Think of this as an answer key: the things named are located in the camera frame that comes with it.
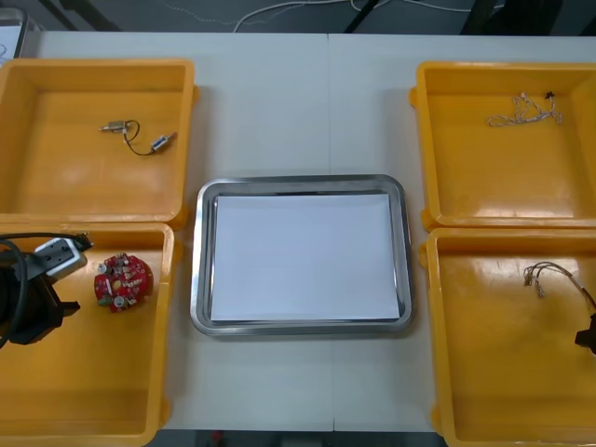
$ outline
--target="connector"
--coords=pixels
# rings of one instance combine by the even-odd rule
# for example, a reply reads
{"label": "connector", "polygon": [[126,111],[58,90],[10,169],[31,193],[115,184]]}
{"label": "connector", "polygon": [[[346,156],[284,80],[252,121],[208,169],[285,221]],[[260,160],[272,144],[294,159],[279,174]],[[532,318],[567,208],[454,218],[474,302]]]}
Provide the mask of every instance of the connector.
{"label": "connector", "polygon": [[129,128],[127,121],[110,121],[107,126],[99,128],[100,132],[124,133]]}
{"label": "connector", "polygon": [[175,138],[176,132],[171,133],[170,135],[162,135],[157,140],[151,143],[151,152],[157,152],[159,149],[168,146]]}

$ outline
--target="yellow tray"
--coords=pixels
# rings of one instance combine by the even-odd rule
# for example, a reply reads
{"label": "yellow tray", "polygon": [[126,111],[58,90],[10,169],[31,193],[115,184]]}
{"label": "yellow tray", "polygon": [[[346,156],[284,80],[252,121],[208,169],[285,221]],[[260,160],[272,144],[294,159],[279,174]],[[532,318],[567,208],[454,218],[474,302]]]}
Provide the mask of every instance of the yellow tray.
{"label": "yellow tray", "polygon": [[[177,60],[14,60],[0,70],[0,223],[166,222],[181,226],[194,67]],[[133,145],[173,144],[135,156]]]}
{"label": "yellow tray", "polygon": [[[427,229],[596,225],[596,64],[425,62],[416,85]],[[486,124],[549,91],[560,125]]]}
{"label": "yellow tray", "polygon": [[552,261],[596,291],[596,230],[434,230],[427,269],[438,412],[450,447],[596,440],[596,358],[575,345],[593,313],[568,278],[524,267]]}
{"label": "yellow tray", "polygon": [[[22,226],[0,224],[0,234]],[[88,264],[57,282],[81,308],[33,345],[0,351],[0,445],[144,445],[169,418],[164,397],[172,268],[180,256],[163,223],[73,223],[27,231],[88,232]],[[47,239],[15,239],[32,250]],[[145,303],[119,314],[99,307],[97,266],[125,251],[154,277]]]}

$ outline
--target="wire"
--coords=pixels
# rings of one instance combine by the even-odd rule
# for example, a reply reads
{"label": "wire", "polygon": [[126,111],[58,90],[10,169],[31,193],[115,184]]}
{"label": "wire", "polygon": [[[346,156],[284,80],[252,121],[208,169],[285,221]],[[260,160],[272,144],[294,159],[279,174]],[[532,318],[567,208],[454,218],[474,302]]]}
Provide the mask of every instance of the wire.
{"label": "wire", "polygon": [[[409,3],[411,5],[418,5],[420,7],[430,7],[431,9],[438,9],[439,11],[448,11],[448,12],[472,12],[471,9],[460,9],[458,7],[440,7],[439,5],[432,5],[430,3],[425,2],[418,2],[416,0],[400,0],[403,3]],[[504,5],[497,5],[494,9],[500,9]]]}
{"label": "wire", "polygon": [[344,30],[344,34],[352,34],[354,33],[360,24],[369,17],[369,14],[373,12],[374,7],[379,4],[379,0],[368,0],[364,5],[364,8],[360,10],[360,12],[356,15],[354,19],[347,25]]}
{"label": "wire", "polygon": [[91,243],[87,239],[86,234],[81,235],[69,235],[64,233],[50,233],[50,232],[36,232],[36,233],[13,233],[13,234],[5,234],[0,235],[0,240],[3,239],[29,239],[33,237],[60,237],[64,239],[72,239],[75,242],[78,242],[84,250],[89,249],[91,247]]}
{"label": "wire", "polygon": [[554,97],[555,95],[553,92],[550,91],[547,93],[545,99],[550,101],[550,109],[545,110],[522,92],[520,96],[513,97],[513,103],[515,104],[515,113],[513,116],[493,115],[486,120],[486,124],[493,128],[503,128],[506,126],[535,123],[537,121],[542,121],[549,116],[552,116],[557,124],[561,124],[562,113],[555,110]]}
{"label": "wire", "polygon": [[270,11],[271,9],[278,9],[280,7],[304,7],[306,5],[331,5],[333,3],[346,3],[348,0],[317,0],[317,1],[296,1],[296,2],[285,2],[285,3],[278,3],[277,5],[271,5],[270,7],[262,7],[261,9],[257,9],[256,11],[252,11],[244,16],[242,19],[237,21],[236,26],[234,27],[234,31],[232,33],[237,33],[242,23],[246,20],[250,19],[252,16],[256,16],[257,14],[261,14],[266,11]]}
{"label": "wire", "polygon": [[[375,6],[374,8],[377,9],[378,7],[383,7],[385,5],[387,5],[388,3],[390,3],[393,0],[385,0],[381,3],[379,3],[377,6]],[[460,9],[457,7],[440,7],[439,5],[432,5],[430,3],[425,3],[425,2],[418,2],[417,0],[399,0],[403,3],[409,3],[411,5],[417,5],[420,7],[429,7],[432,9],[438,9],[440,11],[448,11],[448,12],[470,12],[471,9]],[[361,11],[361,8],[356,6],[356,0],[303,0],[303,1],[291,1],[291,2],[284,2],[284,3],[279,3],[276,5],[271,5],[270,7],[262,7],[261,9],[257,9],[256,11],[252,11],[249,14],[247,14],[246,16],[244,16],[243,18],[239,19],[239,20],[231,20],[231,21],[223,21],[223,20],[216,20],[216,19],[205,19],[202,17],[199,17],[197,14],[195,14],[193,11],[191,11],[190,9],[187,9],[185,7],[176,7],[170,3],[168,3],[168,1],[159,1],[158,3],[163,6],[166,7],[168,9],[171,9],[172,11],[178,11],[178,12],[182,12],[183,14],[186,14],[187,16],[192,17],[194,20],[199,21],[199,22],[204,22],[204,23],[219,23],[223,26],[228,26],[228,25],[235,25],[234,26],[234,30],[232,31],[232,33],[237,33],[238,29],[240,28],[240,26],[244,25],[244,26],[249,26],[249,25],[257,25],[257,24],[267,24],[269,21],[271,21],[272,19],[274,19],[277,16],[280,16],[281,14],[284,14],[288,11],[290,11],[291,9],[296,9],[297,7],[305,7],[305,6],[315,6],[315,5],[333,5],[333,4],[337,4],[337,3],[348,3],[350,4],[350,6],[357,12]],[[494,7],[494,9],[499,9],[501,7],[503,7],[504,5],[497,5]],[[249,18],[262,14],[266,11],[270,11],[272,9],[279,9],[281,7],[285,7],[285,9],[282,9],[281,11],[273,14],[271,17],[269,17],[267,20],[254,20],[254,21],[247,21]]]}
{"label": "wire", "polygon": [[[378,5],[375,5],[373,9],[377,9],[378,7],[383,7],[384,5],[386,5],[387,3],[389,3],[390,1],[391,0],[385,0],[385,2],[381,2]],[[356,10],[357,12],[360,12],[362,10],[362,8],[356,6],[355,0],[350,0],[350,5],[352,6],[352,9]]]}
{"label": "wire", "polygon": [[0,245],[8,247],[8,249],[12,251],[15,255],[15,258],[17,258],[20,276],[19,299],[17,301],[17,307],[15,308],[15,311],[12,315],[7,331],[0,339],[1,349],[7,343],[8,339],[15,333],[17,328],[19,328],[20,321],[22,320],[22,316],[25,312],[25,307],[27,306],[27,302],[29,301],[29,281],[27,280],[27,262],[25,261],[25,255],[22,254],[22,251],[20,251],[19,247],[17,247],[14,243],[10,242],[9,240],[0,240]]}
{"label": "wire", "polygon": [[586,297],[586,299],[588,299],[592,307],[596,309],[596,301],[594,301],[594,298],[592,298],[592,295],[589,293],[588,289],[586,289],[584,285],[581,284],[569,270],[550,261],[542,261],[540,263],[525,267],[523,269],[523,285],[531,286],[532,282],[534,281],[536,285],[536,290],[538,291],[538,296],[540,298],[544,298],[544,289],[540,285],[540,273],[542,273],[542,270],[551,270],[564,274],[571,280],[571,282],[574,283],[574,285],[579,289],[579,291],[581,291],[581,293]]}
{"label": "wire", "polygon": [[[134,135],[132,135],[131,138],[129,138],[129,134],[128,134],[130,124],[134,124],[135,128],[136,128]],[[152,156],[155,153],[155,151],[138,152],[138,151],[135,151],[134,148],[132,147],[131,143],[134,141],[135,138],[137,138],[137,136],[139,136],[140,131],[141,131],[141,123],[139,123],[139,121],[137,121],[136,119],[129,119],[128,121],[125,121],[124,122],[124,133],[122,134],[124,136],[124,142],[127,144],[129,149],[137,156]]]}

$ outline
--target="white cable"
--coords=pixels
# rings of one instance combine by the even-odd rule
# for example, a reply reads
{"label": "white cable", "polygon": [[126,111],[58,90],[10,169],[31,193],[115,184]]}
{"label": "white cable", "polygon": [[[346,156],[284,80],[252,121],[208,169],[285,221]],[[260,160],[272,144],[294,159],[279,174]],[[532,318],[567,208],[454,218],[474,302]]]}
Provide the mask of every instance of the white cable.
{"label": "white cable", "polygon": [[236,33],[238,31],[238,28],[240,28],[240,26],[242,26],[242,23],[248,19],[250,19],[252,16],[256,16],[257,14],[261,14],[262,12],[266,12],[266,11],[270,11],[271,9],[278,9],[279,7],[304,7],[306,5],[330,5],[333,3],[345,3],[348,0],[317,0],[317,1],[295,1],[295,2],[285,2],[285,3],[279,3],[277,5],[272,5],[270,7],[262,7],[261,9],[257,9],[256,11],[252,11],[250,13],[248,13],[246,16],[244,16],[242,19],[240,19],[236,26],[234,27],[234,31],[232,33]]}
{"label": "white cable", "polygon": [[[388,4],[389,2],[391,2],[392,0],[385,0],[381,3],[379,3],[378,5],[376,5],[374,7],[374,9],[377,9],[378,7],[383,7],[384,5]],[[420,7],[430,7],[432,9],[438,9],[440,11],[449,11],[449,12],[470,12],[471,9],[460,9],[457,7],[440,7],[438,5],[432,5],[430,3],[425,3],[425,2],[419,2],[417,0],[400,0],[403,3],[409,3],[411,5],[418,5]],[[234,27],[234,31],[232,33],[237,33],[238,29],[240,28],[240,26],[242,25],[256,25],[256,24],[266,24],[269,21],[271,21],[272,19],[274,19],[277,16],[280,16],[281,14],[286,13],[287,11],[291,10],[291,9],[296,9],[297,7],[305,7],[308,5],[332,5],[335,3],[347,3],[349,2],[350,5],[352,6],[352,8],[358,12],[361,11],[361,9],[359,7],[356,6],[356,0],[303,0],[303,1],[290,1],[290,2],[285,2],[285,3],[279,3],[276,5],[271,5],[270,7],[262,7],[261,9],[257,9],[256,11],[252,11],[249,14],[247,14],[246,16],[244,16],[242,19],[240,20],[232,20],[232,21],[221,21],[221,20],[215,20],[215,19],[203,19],[202,17],[199,17],[197,14],[195,14],[193,11],[186,9],[184,7],[176,7],[174,5],[169,4],[167,1],[161,2],[161,5],[163,5],[164,7],[167,7],[168,9],[171,9],[173,11],[179,11],[182,12],[190,17],[192,17],[193,19],[195,19],[196,21],[202,21],[202,22],[206,22],[206,23],[219,23],[221,25],[224,26],[228,26],[228,25],[235,25]],[[256,16],[258,14],[261,14],[263,12],[266,11],[270,11],[272,9],[279,9],[283,7],[284,9],[282,9],[281,11],[273,14],[271,17],[269,17],[267,20],[255,20],[255,21],[246,21],[248,19],[250,19],[253,16]],[[496,7],[494,7],[494,9],[499,9],[503,7],[503,5],[497,5]]]}
{"label": "white cable", "polygon": [[[439,9],[441,11],[449,11],[449,12],[471,12],[471,9],[459,9],[457,7],[440,7],[438,5],[432,5],[430,3],[418,2],[416,0],[400,0],[403,3],[409,3],[411,5],[418,5],[420,7],[430,7],[432,9]],[[504,5],[497,5],[494,9],[500,9]]]}

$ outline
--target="dark floor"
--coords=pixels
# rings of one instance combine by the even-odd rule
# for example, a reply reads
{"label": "dark floor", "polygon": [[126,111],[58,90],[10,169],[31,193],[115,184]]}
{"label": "dark floor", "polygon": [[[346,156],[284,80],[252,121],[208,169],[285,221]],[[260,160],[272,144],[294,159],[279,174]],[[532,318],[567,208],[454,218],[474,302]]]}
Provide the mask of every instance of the dark floor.
{"label": "dark floor", "polygon": [[[215,447],[208,431],[162,430],[150,447]],[[223,433],[225,447],[444,447],[434,433]]]}
{"label": "dark floor", "polygon": [[[108,20],[123,31],[230,33],[246,14],[282,3],[279,0],[90,0]],[[467,13],[425,7],[470,8],[473,0],[390,0],[376,9],[358,28],[369,34],[459,34]],[[18,5],[48,30],[63,26],[39,0],[0,0]],[[362,6],[364,0],[355,0]],[[73,12],[66,16],[83,31],[87,23]],[[341,33],[357,12],[349,1],[331,5],[304,5],[278,8],[254,16],[243,24],[242,33]],[[553,35],[577,35],[596,16],[596,1],[565,0]]]}

